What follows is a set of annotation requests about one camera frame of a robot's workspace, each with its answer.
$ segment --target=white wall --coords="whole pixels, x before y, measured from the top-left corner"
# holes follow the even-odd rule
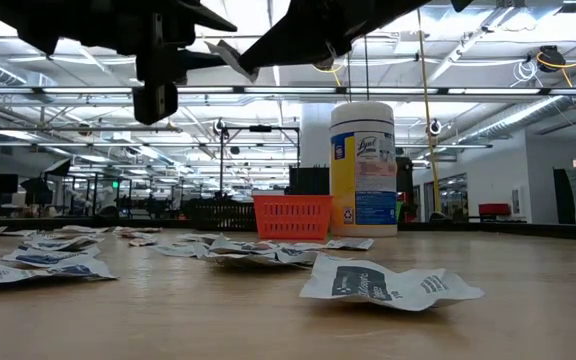
[[[553,169],[571,169],[576,160],[576,138],[528,136],[530,201],[535,224],[558,224]]]
[[[466,150],[458,156],[456,163],[439,163],[439,178],[467,174],[470,216],[479,216],[479,204],[482,203],[511,204],[512,190],[522,187],[525,220],[530,222],[532,218],[525,132],[519,131],[508,140],[493,141],[492,145],[492,149]],[[421,185],[423,214],[423,185],[432,181],[432,171],[415,171],[413,179],[415,185]]]

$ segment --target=plastic basket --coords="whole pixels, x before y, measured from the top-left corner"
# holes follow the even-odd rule
[[[193,199],[186,206],[191,226],[202,231],[255,231],[255,208],[250,203]]]
[[[258,195],[253,198],[259,238],[272,240],[326,238],[332,196]]]

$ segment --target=disinfecting wipes canister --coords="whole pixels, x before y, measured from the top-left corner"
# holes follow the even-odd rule
[[[331,230],[338,236],[397,234],[397,162],[392,108],[356,102],[332,113]]]

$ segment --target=red basket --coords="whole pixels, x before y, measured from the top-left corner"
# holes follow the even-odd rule
[[[253,198],[259,238],[272,240],[326,238],[332,196],[257,195]]]

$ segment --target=wooden table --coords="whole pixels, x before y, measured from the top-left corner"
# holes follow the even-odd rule
[[[18,243],[0,238],[0,258]],[[111,235],[100,247],[119,281],[0,289],[0,359],[576,360],[576,241],[404,233],[342,254],[445,267],[487,292],[423,313],[300,299],[308,270],[226,270]]]

